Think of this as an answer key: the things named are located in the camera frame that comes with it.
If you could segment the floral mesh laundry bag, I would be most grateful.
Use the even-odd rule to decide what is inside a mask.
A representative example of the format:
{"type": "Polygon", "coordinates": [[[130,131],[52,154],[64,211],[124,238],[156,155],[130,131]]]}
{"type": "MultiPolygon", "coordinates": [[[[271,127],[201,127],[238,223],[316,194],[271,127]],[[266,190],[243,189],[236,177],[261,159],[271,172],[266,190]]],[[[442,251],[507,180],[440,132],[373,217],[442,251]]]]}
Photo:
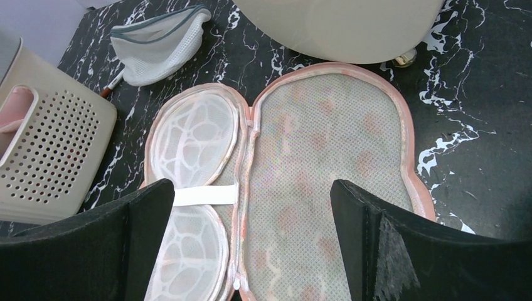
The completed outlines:
{"type": "Polygon", "coordinates": [[[146,300],[346,300],[332,183],[435,221],[414,149],[400,92],[350,64],[293,71],[253,105],[221,83],[170,98],[145,148],[146,184],[175,188],[146,300]]]}

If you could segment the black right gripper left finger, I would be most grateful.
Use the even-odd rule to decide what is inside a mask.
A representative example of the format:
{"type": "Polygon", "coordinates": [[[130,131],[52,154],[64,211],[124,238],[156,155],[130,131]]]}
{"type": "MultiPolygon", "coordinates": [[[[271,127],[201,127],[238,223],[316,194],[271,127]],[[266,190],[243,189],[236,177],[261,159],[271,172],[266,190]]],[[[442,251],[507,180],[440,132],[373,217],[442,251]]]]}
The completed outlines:
{"type": "Polygon", "coordinates": [[[143,300],[173,206],[170,180],[1,238],[2,300],[143,300]]]}

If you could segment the pink garment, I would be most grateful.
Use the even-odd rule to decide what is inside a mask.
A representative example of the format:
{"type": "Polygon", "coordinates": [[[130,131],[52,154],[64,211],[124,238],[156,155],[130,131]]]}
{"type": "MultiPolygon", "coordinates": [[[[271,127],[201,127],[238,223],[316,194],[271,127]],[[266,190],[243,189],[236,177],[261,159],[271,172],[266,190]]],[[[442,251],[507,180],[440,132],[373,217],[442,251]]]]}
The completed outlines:
{"type": "Polygon", "coordinates": [[[25,87],[16,87],[1,109],[1,133],[18,130],[34,100],[33,92],[25,87]]]}

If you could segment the white mesh laundry bag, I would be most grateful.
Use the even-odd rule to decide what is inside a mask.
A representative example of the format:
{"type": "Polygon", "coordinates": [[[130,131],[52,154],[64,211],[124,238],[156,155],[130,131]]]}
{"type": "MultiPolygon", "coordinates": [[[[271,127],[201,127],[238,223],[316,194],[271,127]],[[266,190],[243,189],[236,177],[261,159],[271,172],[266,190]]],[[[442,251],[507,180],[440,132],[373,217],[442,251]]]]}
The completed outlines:
{"type": "Polygon", "coordinates": [[[121,80],[143,87],[175,73],[199,50],[203,24],[210,19],[206,6],[194,5],[112,27],[110,40],[124,67],[100,95],[107,98],[121,80]]]}

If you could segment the cream round drum container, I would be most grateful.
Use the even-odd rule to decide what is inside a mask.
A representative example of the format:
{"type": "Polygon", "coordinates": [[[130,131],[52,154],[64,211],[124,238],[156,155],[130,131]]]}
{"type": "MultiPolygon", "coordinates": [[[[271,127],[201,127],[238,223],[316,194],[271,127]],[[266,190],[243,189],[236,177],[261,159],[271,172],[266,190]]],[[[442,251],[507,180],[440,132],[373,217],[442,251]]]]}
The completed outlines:
{"type": "Polygon", "coordinates": [[[441,0],[239,0],[237,8],[279,44],[329,61],[373,64],[413,50],[441,0]]]}

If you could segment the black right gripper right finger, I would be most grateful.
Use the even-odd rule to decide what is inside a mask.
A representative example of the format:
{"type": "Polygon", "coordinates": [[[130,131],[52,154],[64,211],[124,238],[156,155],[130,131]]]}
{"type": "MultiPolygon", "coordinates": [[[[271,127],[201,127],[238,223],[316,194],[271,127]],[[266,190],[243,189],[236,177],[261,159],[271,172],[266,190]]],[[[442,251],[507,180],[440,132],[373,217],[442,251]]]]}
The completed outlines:
{"type": "Polygon", "coordinates": [[[531,299],[531,240],[449,228],[347,180],[330,198],[352,300],[531,299]]]}

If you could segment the cream perforated laundry basket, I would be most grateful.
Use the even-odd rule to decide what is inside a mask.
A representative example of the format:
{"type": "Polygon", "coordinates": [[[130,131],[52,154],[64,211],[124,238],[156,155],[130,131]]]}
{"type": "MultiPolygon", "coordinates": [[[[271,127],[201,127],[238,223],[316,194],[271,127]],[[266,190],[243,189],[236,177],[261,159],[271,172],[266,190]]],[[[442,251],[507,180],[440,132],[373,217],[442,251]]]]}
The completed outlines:
{"type": "Polygon", "coordinates": [[[99,94],[19,45],[1,82],[1,109],[16,87],[34,100],[17,131],[1,133],[1,219],[48,224],[78,212],[117,120],[99,94]]]}

